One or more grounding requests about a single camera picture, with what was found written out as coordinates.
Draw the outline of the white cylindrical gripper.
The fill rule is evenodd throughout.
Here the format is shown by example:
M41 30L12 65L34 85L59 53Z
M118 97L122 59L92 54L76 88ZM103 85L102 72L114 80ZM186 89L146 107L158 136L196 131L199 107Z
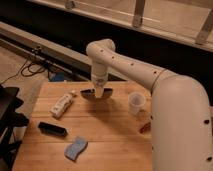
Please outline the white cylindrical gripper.
M91 68L91 81L95 85L95 97L101 98L104 92L104 85L108 81L108 68L100 63L93 63Z

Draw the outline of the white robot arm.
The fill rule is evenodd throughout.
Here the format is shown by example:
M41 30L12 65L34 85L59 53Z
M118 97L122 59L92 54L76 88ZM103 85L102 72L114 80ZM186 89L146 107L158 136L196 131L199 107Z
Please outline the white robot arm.
M153 171L213 171L213 134L209 98L192 77L115 52L110 39L86 47L97 97L117 70L151 92Z

